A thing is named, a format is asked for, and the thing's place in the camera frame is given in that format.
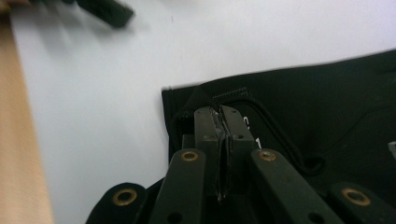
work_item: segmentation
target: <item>black fabric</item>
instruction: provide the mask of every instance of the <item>black fabric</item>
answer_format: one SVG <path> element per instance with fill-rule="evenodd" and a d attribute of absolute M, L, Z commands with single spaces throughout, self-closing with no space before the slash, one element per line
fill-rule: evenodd
<path fill-rule="evenodd" d="M 163 91 L 169 158 L 193 134 L 203 106 L 239 110 L 262 147 L 279 151 L 323 196 L 333 183 L 364 186 L 396 207 L 396 50 Z"/>

